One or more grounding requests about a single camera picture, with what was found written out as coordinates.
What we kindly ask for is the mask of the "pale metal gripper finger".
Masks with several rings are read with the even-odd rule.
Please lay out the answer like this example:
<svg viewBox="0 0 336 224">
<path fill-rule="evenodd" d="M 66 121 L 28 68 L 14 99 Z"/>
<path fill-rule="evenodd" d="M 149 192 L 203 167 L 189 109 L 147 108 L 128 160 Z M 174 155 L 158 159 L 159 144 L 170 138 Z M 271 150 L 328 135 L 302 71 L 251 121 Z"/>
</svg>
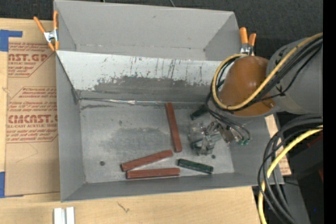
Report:
<svg viewBox="0 0 336 224">
<path fill-rule="evenodd" d="M 192 122 L 189 125 L 188 139 L 190 142 L 196 142 L 202 140 L 203 137 L 208 135 L 213 135 L 217 129 L 217 124 L 211 122 L 209 124 L 204 124 L 202 121 Z"/>
<path fill-rule="evenodd" d="M 220 134 L 205 135 L 202 139 L 193 142 L 193 149 L 197 155 L 208 155 L 212 153 L 216 142 L 221 140 Z"/>
</svg>

